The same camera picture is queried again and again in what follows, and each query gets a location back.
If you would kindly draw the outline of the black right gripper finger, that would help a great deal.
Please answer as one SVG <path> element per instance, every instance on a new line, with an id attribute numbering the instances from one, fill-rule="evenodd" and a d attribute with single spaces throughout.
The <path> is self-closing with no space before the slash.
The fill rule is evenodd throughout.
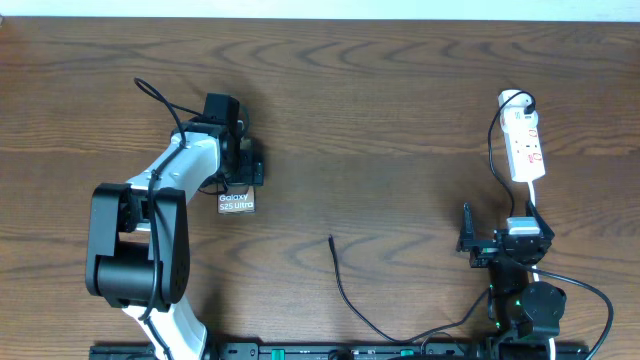
<path id="1" fill-rule="evenodd" d="M 544 221 L 544 219 L 541 217 L 541 215 L 539 214 L 536 206 L 533 204 L 532 200 L 528 200 L 527 204 L 525 206 L 525 211 L 526 211 L 526 215 L 528 217 L 533 217 L 539 228 L 540 231 L 543 235 L 551 235 L 552 234 L 552 230 L 549 227 L 549 225 Z"/>
<path id="2" fill-rule="evenodd" d="M 463 205 L 463 221 L 460 229 L 460 241 L 472 241 L 475 238 L 472 211 L 469 203 Z"/>

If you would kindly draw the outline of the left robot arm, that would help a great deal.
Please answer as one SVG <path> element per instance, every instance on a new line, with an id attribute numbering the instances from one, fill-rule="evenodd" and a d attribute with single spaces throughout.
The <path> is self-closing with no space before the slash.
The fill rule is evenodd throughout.
<path id="1" fill-rule="evenodd" d="M 238 120 L 181 123 L 140 174 L 102 183 L 91 198 L 88 292 L 122 310 L 146 344 L 94 345 L 92 359 L 216 359 L 218 346 L 186 295 L 191 270 L 187 205 L 207 186 L 227 197 L 262 181 L 262 164 Z"/>

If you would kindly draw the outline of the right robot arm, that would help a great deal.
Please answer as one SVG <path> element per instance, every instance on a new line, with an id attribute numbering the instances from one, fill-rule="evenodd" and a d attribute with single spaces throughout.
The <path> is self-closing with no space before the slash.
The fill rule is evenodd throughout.
<path id="1" fill-rule="evenodd" d="M 469 254 L 472 268 L 489 271 L 489 315 L 497 333 L 484 341 L 488 358 L 549 357 L 549 341 L 560 333 L 566 293 L 548 282 L 531 281 L 529 274 L 547 254 L 554 236 L 535 205 L 527 203 L 524 217 L 511 217 L 491 239 L 479 239 L 471 207 L 464 205 L 456 250 Z"/>

